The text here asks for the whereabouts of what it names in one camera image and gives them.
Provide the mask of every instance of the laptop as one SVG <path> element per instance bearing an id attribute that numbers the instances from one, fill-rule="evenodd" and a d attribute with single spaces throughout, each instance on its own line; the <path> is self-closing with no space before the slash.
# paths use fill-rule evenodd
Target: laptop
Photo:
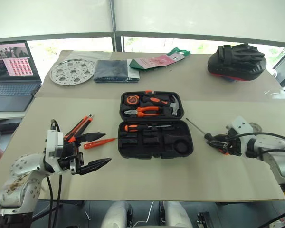
<path id="1" fill-rule="evenodd" d="M 27 42 L 0 42 L 0 112 L 24 111 L 40 86 Z"/>

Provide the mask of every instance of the metal steamer plate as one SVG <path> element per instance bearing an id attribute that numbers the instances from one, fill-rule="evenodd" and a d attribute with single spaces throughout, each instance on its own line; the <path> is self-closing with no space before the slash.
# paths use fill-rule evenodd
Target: metal steamer plate
<path id="1" fill-rule="evenodd" d="M 83 59 L 63 61 L 52 69 L 50 78 L 63 86 L 74 86 L 89 80 L 95 72 L 94 64 Z"/>

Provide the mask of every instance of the black focus pad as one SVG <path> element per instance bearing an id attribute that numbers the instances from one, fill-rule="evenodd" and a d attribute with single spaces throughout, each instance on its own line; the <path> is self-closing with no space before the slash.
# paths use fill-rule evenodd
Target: black focus pad
<path id="1" fill-rule="evenodd" d="M 266 69 L 264 54 L 249 44 L 219 46 L 208 60 L 208 71 L 231 81 L 250 81 Z"/>

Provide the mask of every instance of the hammer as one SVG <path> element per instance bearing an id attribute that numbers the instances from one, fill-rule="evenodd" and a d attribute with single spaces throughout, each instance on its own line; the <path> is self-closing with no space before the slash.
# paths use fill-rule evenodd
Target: hammer
<path id="1" fill-rule="evenodd" d="M 154 105 L 156 106 L 160 106 L 160 107 L 163 107 L 163 106 L 166 106 L 166 107 L 171 107 L 173 108 L 173 112 L 172 112 L 172 115 L 177 115 L 177 110 L 180 108 L 180 104 L 178 102 L 178 100 L 176 99 L 176 97 L 174 95 L 172 95 L 172 97 L 174 98 L 175 102 L 170 102 L 170 101 L 164 101 L 164 100 L 161 100 L 159 98 L 156 98 L 156 97 L 148 97 L 148 96 L 143 96 L 142 98 L 142 101 L 143 102 L 152 102 Z"/>

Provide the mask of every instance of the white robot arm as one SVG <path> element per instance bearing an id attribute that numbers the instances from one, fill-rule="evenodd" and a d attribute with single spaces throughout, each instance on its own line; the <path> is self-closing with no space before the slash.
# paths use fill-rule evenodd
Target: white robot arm
<path id="1" fill-rule="evenodd" d="M 204 133 L 189 119 L 187 120 L 204 134 L 208 145 L 218 149 L 221 153 L 259 158 L 268 163 L 285 194 L 285 137 L 260 132 L 260 126 L 256 123 L 248 123 L 242 116 L 238 116 L 226 127 L 227 134 L 216 136 Z M 257 126 L 259 130 L 254 131 L 252 126 Z"/>
<path id="2" fill-rule="evenodd" d="M 56 131 L 52 120 L 47 131 L 46 148 L 43 153 L 23 155 L 12 164 L 10 177 L 0 192 L 0 228 L 30 227 L 32 215 L 40 195 L 43 178 L 53 173 L 84 175 L 106 165 L 111 158 L 99 159 L 83 166 L 83 155 L 78 151 L 80 143 L 96 140 L 104 133 L 81 135 L 72 143 L 64 140 L 62 132 Z"/>

